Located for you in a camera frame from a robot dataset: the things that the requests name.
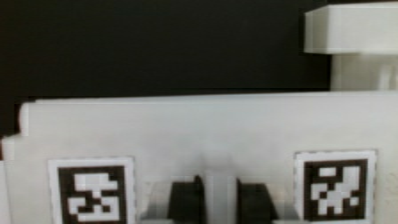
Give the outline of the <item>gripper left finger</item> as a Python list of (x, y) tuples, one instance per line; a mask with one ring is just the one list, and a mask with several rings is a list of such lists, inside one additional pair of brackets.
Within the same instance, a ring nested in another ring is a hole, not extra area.
[(157, 183), (141, 224), (207, 224), (205, 183), (201, 176)]

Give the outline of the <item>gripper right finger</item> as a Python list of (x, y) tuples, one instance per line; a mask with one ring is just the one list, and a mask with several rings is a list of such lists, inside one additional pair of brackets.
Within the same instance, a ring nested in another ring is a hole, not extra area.
[(237, 181), (237, 224), (274, 224), (295, 219), (294, 209), (274, 203), (267, 185)]

